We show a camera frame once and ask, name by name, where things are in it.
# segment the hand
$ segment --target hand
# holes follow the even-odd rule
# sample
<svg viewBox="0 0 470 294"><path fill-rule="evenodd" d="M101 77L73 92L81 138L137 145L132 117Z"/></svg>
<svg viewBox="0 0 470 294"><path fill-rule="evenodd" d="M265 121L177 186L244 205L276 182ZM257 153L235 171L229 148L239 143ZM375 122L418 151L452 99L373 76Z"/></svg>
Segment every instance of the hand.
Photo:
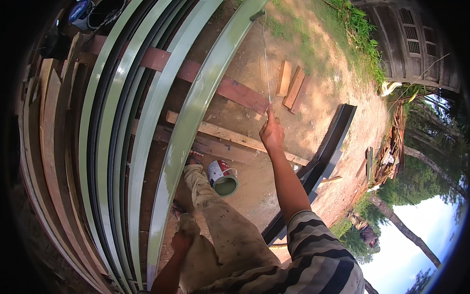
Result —
<svg viewBox="0 0 470 294"><path fill-rule="evenodd" d="M183 231L180 230L173 236L171 246L175 253L186 255L192 243L193 238L185 235Z"/></svg>
<svg viewBox="0 0 470 294"><path fill-rule="evenodd" d="M274 117L273 105L267 105L267 121L259 131L259 136L269 154L281 151L284 153L284 129L279 118Z"/></svg>

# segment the paint can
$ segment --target paint can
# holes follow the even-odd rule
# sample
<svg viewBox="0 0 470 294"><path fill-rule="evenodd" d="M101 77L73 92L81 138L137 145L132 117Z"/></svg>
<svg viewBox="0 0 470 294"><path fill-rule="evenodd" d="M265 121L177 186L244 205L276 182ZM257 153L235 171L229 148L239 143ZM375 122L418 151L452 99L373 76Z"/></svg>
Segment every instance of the paint can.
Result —
<svg viewBox="0 0 470 294"><path fill-rule="evenodd" d="M211 187L221 197L230 196L238 189L238 172L225 160L216 160L207 167Z"/></svg>
<svg viewBox="0 0 470 294"><path fill-rule="evenodd" d="M91 0L82 0L75 5L69 15L69 23L78 27L82 31L87 30L86 22L94 8L94 3Z"/></svg>

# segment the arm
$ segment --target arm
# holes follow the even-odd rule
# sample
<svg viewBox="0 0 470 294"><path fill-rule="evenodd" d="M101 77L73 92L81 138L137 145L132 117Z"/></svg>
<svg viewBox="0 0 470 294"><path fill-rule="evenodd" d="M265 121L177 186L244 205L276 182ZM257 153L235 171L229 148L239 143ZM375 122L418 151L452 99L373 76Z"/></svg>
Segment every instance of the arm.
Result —
<svg viewBox="0 0 470 294"><path fill-rule="evenodd" d="M192 242L192 238L184 235L181 231L178 231L174 235L172 240L173 256L155 278L150 291L152 294L177 293L180 283L181 268Z"/></svg>
<svg viewBox="0 0 470 294"><path fill-rule="evenodd" d="M259 136L273 163L277 200L282 210L282 217L288 224L295 213L312 209L304 187L284 154L284 129L279 118L274 117L271 103L268 104L267 115L268 120L261 128Z"/></svg>

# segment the person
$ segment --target person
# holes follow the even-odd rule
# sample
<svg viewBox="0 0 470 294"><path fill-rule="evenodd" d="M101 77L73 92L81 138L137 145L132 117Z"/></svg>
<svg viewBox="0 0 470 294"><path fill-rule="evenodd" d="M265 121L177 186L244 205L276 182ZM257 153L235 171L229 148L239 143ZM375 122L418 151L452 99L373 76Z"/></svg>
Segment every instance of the person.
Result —
<svg viewBox="0 0 470 294"><path fill-rule="evenodd" d="M184 180L195 209L206 219L212 243L192 215L179 217L174 254L157 275L151 293L364 293L354 257L312 212L307 194L284 155L284 130L274 117L259 132L273 164L274 183L292 258L288 268L269 250L257 227L212 189L203 166L190 159Z"/></svg>
<svg viewBox="0 0 470 294"><path fill-rule="evenodd" d="M359 231L360 239L371 248L375 248L379 241L379 237L374 233L374 230L372 230L369 223L355 211L349 212L348 218Z"/></svg>

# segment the paint bucket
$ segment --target paint bucket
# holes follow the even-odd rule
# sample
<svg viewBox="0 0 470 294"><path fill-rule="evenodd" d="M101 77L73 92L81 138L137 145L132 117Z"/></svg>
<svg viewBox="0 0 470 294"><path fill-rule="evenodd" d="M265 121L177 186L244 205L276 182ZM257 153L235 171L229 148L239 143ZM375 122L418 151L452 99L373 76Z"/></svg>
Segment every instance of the paint bucket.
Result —
<svg viewBox="0 0 470 294"><path fill-rule="evenodd" d="M91 0L82 0L77 3L69 15L69 23L78 27L82 31L88 30L86 22L90 16L90 12L93 10L94 3Z"/></svg>
<svg viewBox="0 0 470 294"><path fill-rule="evenodd" d="M228 166L225 160L216 160L207 167L209 183L221 197L230 196L238 188L238 172Z"/></svg>
<svg viewBox="0 0 470 294"><path fill-rule="evenodd" d="M126 0L101 0L95 5L86 22L90 30L115 21L124 10Z"/></svg>

